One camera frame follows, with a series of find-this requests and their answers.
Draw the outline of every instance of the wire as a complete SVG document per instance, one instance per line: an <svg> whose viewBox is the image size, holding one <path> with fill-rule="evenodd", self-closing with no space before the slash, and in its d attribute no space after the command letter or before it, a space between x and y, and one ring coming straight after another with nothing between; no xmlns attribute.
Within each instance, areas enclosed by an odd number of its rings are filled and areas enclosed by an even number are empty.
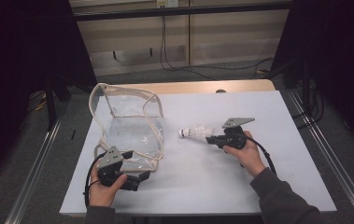
<svg viewBox="0 0 354 224"><path fill-rule="evenodd" d="M313 111L314 109L317 109L317 111L316 111L316 115L317 115L317 113L319 112L319 104L318 104L318 101L317 101L317 98L316 98L317 90L318 90L318 89L315 89L314 94L313 94L313 96L312 96L312 99L311 99L311 102L312 102L312 103L310 104L310 110L309 110L309 111L305 110L305 111L303 111L303 112L300 113L300 114L292 115L292 118L293 118L293 119L298 119L299 117L301 117L301 116L303 116L303 115L306 115L306 114L311 115L311 114L312 114L312 111Z"/></svg>
<svg viewBox="0 0 354 224"><path fill-rule="evenodd" d="M261 77L261 79L273 79L274 77L278 76L281 74L281 71L284 69L288 68L292 64L296 63L297 59L291 59L289 62L281 64L278 68L272 70L269 74L266 74L266 76Z"/></svg>
<svg viewBox="0 0 354 224"><path fill-rule="evenodd" d="M270 158L270 154L266 151L266 149L264 149L264 147L257 142L255 139L246 136L245 134L241 134L241 133L233 133L233 135L238 136L238 137L243 137L245 139L247 139L248 141L251 141L253 143L255 143L262 151L264 157L267 159L267 162L269 163L270 166L270 170L272 170L272 172L276 175L276 167L273 164L272 159Z"/></svg>
<svg viewBox="0 0 354 224"><path fill-rule="evenodd" d="M208 78L210 80L214 80L216 81L216 79L214 79L213 77L208 77L208 76L205 76L203 74L200 74L198 72L194 72L192 70L187 70L186 68L189 68L189 67L180 67L180 68L175 68L174 66L172 66L169 62L168 62L168 59L167 59L167 52L166 52L166 48L165 48L165 17L163 17L163 40L162 40L162 47L160 49L160 64L162 65L162 68L165 70L165 71L169 71L169 72L175 72L175 71L186 71L186 72L190 72L190 73L194 73L200 77L205 77L205 78ZM167 62L168 66L171 67L170 68L166 68L164 67L163 65L163 52L164 52L164 57L165 57L165 61Z"/></svg>
<svg viewBox="0 0 354 224"><path fill-rule="evenodd" d="M86 204L86 207L89 206L89 203L90 203L90 187L92 186L92 184L98 182L99 180L97 181L94 181L92 182L91 184L89 184L90 182L90 176L92 175L92 168L94 167L95 163L100 160L101 158L103 158L105 156L106 152L100 154L99 156L97 156L95 158L95 160L92 162L92 165L90 166L90 169L89 169L89 172L87 173L87 177L86 177L86 185L84 187L84 192L83 192L83 195L84 195L84 203Z"/></svg>
<svg viewBox="0 0 354 224"><path fill-rule="evenodd" d="M32 101L32 100L34 100L35 98L37 98L38 96L40 96L43 93L44 93L44 91L40 91L36 96L34 96L34 97L30 96L29 100Z"/></svg>
<svg viewBox="0 0 354 224"><path fill-rule="evenodd" d="M164 64L163 64L163 54L164 54L165 62L168 64L169 68L166 68L164 66ZM163 17L163 38L162 38L162 46L161 46L161 51L160 51L160 63L162 65L162 68L165 71L186 71L186 72L194 73L194 74L199 75L201 77L205 77L205 78L208 78L208 79L211 79L211 80L216 80L213 77L208 77L208 76L205 76L205 75L200 74L198 72L194 72L192 70L189 70L189 68L212 68L212 69L220 69L220 70L237 71L237 70L244 70L244 69L249 69L251 67L255 67L255 70L256 70L258 65L260 65L261 63L264 63L264 62L267 62L267 61L271 61L273 59L274 59L274 57L268 57L268 58L265 58L265 59L263 59L263 60L261 60L261 61L259 61L257 63L254 63L252 65L248 65L248 66L245 66L245 67L237 67L237 68L218 67L218 66L211 66L211 65L192 65L192 66L174 67L172 64L170 64L168 62L168 58L167 58L166 35L165 35L165 17Z"/></svg>
<svg viewBox="0 0 354 224"><path fill-rule="evenodd" d="M317 124L322 119L322 117L324 115L324 111L325 111L324 100L323 100L322 94L320 93L320 91L318 91L318 89L315 90L314 95L317 95L317 92L319 93L319 99L321 101L321 108L319 108L319 106L318 106L318 111L316 112L316 114L312 118L310 118L310 120L308 120L307 123L305 123L301 126L298 126L297 127L298 130L301 130L303 128L307 128L307 127L310 127L314 124Z"/></svg>

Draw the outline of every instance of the power outlet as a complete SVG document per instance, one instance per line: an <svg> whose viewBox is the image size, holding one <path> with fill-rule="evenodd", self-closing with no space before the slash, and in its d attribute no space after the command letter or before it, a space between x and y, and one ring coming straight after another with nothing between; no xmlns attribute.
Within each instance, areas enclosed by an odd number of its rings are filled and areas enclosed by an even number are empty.
<svg viewBox="0 0 354 224"><path fill-rule="evenodd" d="M157 8L167 7L167 0L157 0Z"/></svg>
<svg viewBox="0 0 354 224"><path fill-rule="evenodd" d="M178 0L157 0L157 8L178 7Z"/></svg>
<svg viewBox="0 0 354 224"><path fill-rule="evenodd" d="M167 7L178 7L178 0L168 0Z"/></svg>

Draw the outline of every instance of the gray sleeve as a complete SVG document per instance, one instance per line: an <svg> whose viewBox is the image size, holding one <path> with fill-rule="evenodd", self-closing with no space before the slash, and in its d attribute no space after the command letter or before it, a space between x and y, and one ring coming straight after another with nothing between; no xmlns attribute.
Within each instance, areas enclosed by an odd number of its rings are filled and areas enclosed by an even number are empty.
<svg viewBox="0 0 354 224"><path fill-rule="evenodd" d="M269 168L257 175L250 185L260 197L266 224L325 223L317 207L309 205L292 191L290 184L279 180Z"/></svg>
<svg viewBox="0 0 354 224"><path fill-rule="evenodd" d="M113 224L115 222L115 209L111 207L88 206L85 224Z"/></svg>

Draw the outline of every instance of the dark background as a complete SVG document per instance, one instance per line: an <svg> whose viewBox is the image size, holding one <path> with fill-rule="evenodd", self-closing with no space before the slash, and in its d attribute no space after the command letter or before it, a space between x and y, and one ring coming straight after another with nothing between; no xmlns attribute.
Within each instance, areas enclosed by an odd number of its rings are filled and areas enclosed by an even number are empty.
<svg viewBox="0 0 354 224"><path fill-rule="evenodd" d="M72 15L67 0L0 1L0 160L26 116L30 94L45 90L48 77L58 87L68 84L60 76L96 83L77 24L36 19L58 15Z"/></svg>
<svg viewBox="0 0 354 224"><path fill-rule="evenodd" d="M354 1L326 0L315 8L292 9L272 69L292 59L298 61L283 72L286 87L303 78L306 66L354 132Z"/></svg>

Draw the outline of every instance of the black metal rail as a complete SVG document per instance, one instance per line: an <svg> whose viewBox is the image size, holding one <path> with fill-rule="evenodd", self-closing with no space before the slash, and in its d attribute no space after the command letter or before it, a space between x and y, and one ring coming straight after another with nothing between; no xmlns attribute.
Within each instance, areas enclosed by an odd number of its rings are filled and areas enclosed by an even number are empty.
<svg viewBox="0 0 354 224"><path fill-rule="evenodd" d="M97 12L97 13L78 13L74 15L76 21L100 21L115 20L128 18L144 18L144 17L162 17L162 16L179 16L194 14L210 14L210 13L227 13L227 12L243 12L243 11L266 11L290 9L301 4L295 2L276 2L276 3L260 3L260 4L244 4L232 6L213 6L213 7L169 7L169 8L152 8L139 9L130 11L116 12Z"/></svg>
<svg viewBox="0 0 354 224"><path fill-rule="evenodd" d="M226 6L210 6L210 7L169 7L169 8L151 8L127 11L113 12L89 12L75 13L73 15L48 15L30 18L26 21L103 21L130 18L146 18L146 17L163 17L163 16L180 16L180 15L198 15L212 13L228 13L228 12L248 12L248 11L269 11L282 10L292 8L312 8L315 7L315 1L310 3L302 2L275 2L275 3L259 3L244 5L226 5Z"/></svg>

